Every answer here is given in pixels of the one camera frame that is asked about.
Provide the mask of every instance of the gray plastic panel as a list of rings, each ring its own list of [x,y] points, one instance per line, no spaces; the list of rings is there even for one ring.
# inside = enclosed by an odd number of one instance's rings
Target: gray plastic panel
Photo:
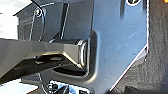
[[[45,23],[43,17],[34,18],[33,30],[31,35],[31,40],[39,41],[41,34],[43,33],[42,40],[48,42],[59,32],[61,24],[61,16],[63,3],[55,3],[50,5],[44,5],[42,8],[45,14]]]
[[[82,77],[71,76],[49,69],[41,73],[44,85],[50,80],[56,80],[88,88],[91,93],[104,94],[116,84],[122,73],[147,44],[147,14],[143,8],[144,0],[134,7],[121,2],[121,0],[94,2],[93,32],[88,39],[90,44],[88,74]],[[76,37],[80,35],[78,33],[69,34],[64,37],[80,38]]]
[[[93,0],[69,4],[63,39],[87,40],[92,24]]]

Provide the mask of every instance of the gray surface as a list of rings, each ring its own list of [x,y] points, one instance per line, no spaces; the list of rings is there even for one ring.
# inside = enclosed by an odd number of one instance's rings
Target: gray surface
[[[168,4],[150,0],[150,34],[147,61],[131,67],[116,86],[168,93]]]

